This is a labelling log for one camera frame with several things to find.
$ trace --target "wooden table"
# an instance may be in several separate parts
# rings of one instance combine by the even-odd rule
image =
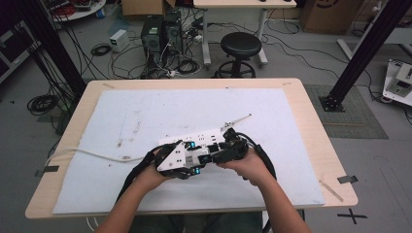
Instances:
[[[203,51],[203,63],[206,67],[211,65],[211,58],[209,52],[209,41],[208,41],[208,22],[213,21],[213,18],[209,18],[208,9],[225,9],[225,15],[230,15],[233,13],[234,9],[260,9],[259,17],[256,18],[259,26],[257,30],[257,37],[261,39],[263,33],[263,27],[266,20],[267,9],[285,9],[294,8],[296,3],[294,1],[286,2],[284,0],[266,0],[265,2],[260,2],[259,0],[194,0],[194,7],[203,9],[203,41],[202,41],[202,51]],[[261,49],[260,53],[257,55],[259,59],[259,65],[266,65],[267,58],[264,54],[264,50]]]
[[[307,149],[309,159],[319,180],[326,204],[324,207],[354,206],[358,197],[350,183],[339,183],[337,178],[346,173],[334,151],[329,138],[298,79],[227,79],[227,80],[139,80],[139,81],[94,81],[88,84],[76,112],[56,150],[76,148],[86,129],[88,120],[103,90],[109,89],[200,89],[203,88],[282,88],[290,103],[295,123]],[[61,217],[52,214],[63,184],[68,165],[74,153],[53,159],[50,165],[59,166],[57,172],[45,173],[27,209],[28,218]]]

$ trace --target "white paper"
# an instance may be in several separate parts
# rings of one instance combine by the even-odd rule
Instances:
[[[142,157],[159,139],[220,128],[252,114],[237,132],[271,158],[278,181],[297,208],[325,203],[282,89],[107,90],[98,101],[79,148],[115,158]],[[138,162],[121,163],[76,152],[54,214],[108,213]],[[150,192],[140,212],[264,207],[258,189],[229,169],[208,164],[188,180]]]

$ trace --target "forearm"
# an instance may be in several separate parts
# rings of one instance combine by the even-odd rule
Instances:
[[[95,232],[128,232],[136,210],[147,191],[133,183]]]
[[[268,177],[258,188],[263,196],[274,232],[311,232],[276,180]]]

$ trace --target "white cable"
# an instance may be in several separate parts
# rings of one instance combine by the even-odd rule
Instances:
[[[88,228],[90,228],[91,231],[94,231],[94,228],[91,226],[90,222],[88,221],[88,217],[86,217],[86,222],[87,222]]]
[[[166,51],[167,47],[169,47],[170,41],[171,41],[171,40],[169,40],[169,41],[167,42],[167,45],[164,47],[163,52],[162,52],[161,55],[160,55],[160,62],[162,62],[162,60],[163,60],[164,52]],[[166,71],[167,74],[170,73],[169,70],[166,70],[166,69],[162,68],[159,64],[157,64],[157,62],[155,61],[155,58],[154,58],[154,63],[157,65],[157,67],[158,67],[159,69],[161,69],[161,70],[163,70],[163,71]]]
[[[96,226],[99,226],[99,223],[97,222],[96,217],[94,217],[94,224],[96,224]]]
[[[55,151],[54,154],[52,156],[50,156],[48,158],[48,160],[46,160],[45,167],[48,166],[49,162],[52,159],[54,159],[56,157],[59,157],[61,155],[64,155],[64,154],[66,154],[68,152],[71,152],[71,151],[80,151],[80,152],[86,153],[88,155],[93,155],[93,156],[96,156],[96,157],[108,159],[108,160],[111,160],[111,161],[117,161],[117,162],[132,162],[132,161],[142,160],[142,158],[143,158],[143,157],[138,157],[138,158],[128,158],[128,157],[126,157],[126,158],[113,158],[113,157],[110,157],[110,156],[107,156],[107,155],[98,154],[98,153],[88,151],[88,150],[82,150],[82,149],[78,149],[78,148],[66,148],[66,149],[63,149],[63,150],[60,150],[60,151]]]

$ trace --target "cardboard box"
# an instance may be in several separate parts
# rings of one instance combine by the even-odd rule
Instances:
[[[165,15],[176,0],[122,0],[124,16]]]
[[[307,0],[300,15],[303,31],[344,35],[364,0]]]

